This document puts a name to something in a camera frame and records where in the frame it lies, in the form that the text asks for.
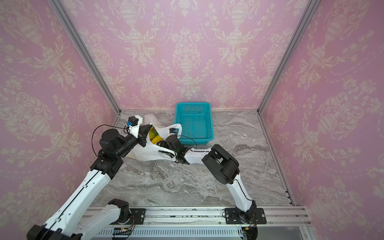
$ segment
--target marble floor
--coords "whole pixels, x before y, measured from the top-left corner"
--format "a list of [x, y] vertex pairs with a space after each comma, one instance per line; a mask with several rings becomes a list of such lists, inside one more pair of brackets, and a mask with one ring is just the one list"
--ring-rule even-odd
[[[123, 112], [118, 126], [128, 117], [153, 114], [163, 126], [174, 122], [174, 111]], [[242, 181], [257, 205], [288, 204], [255, 111], [214, 111], [215, 139], [199, 148], [220, 144], [240, 166]], [[114, 179], [92, 206], [105, 206], [118, 198], [130, 206], [234, 205], [227, 187], [205, 165], [184, 165], [167, 160], [137, 161], [126, 157]]]

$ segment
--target metal bracket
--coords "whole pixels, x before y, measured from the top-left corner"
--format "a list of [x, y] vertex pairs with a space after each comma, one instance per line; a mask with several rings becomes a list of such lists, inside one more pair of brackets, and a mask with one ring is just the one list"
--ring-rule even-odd
[[[239, 217], [239, 210], [236, 208], [227, 208], [225, 210], [225, 222], [227, 224], [243, 224]], [[264, 209], [256, 208], [256, 224], [266, 224]]]
[[[144, 218], [145, 218], [145, 210], [146, 209], [132, 209], [130, 208], [129, 211], [133, 215], [135, 219], [135, 225], [143, 225], [144, 224]], [[126, 222], [124, 225], [132, 225], [133, 223], [133, 218], [130, 218], [128, 222]], [[119, 225], [119, 223], [113, 222], [111, 225]]]

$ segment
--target blue basket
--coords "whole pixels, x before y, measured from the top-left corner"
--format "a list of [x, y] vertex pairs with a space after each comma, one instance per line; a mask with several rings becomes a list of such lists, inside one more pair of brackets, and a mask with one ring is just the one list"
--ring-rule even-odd
[[[192, 138], [197, 144], [207, 144], [215, 137], [210, 103], [178, 103], [175, 123], [181, 124], [181, 135]], [[179, 138], [182, 144], [195, 144], [187, 137]]]

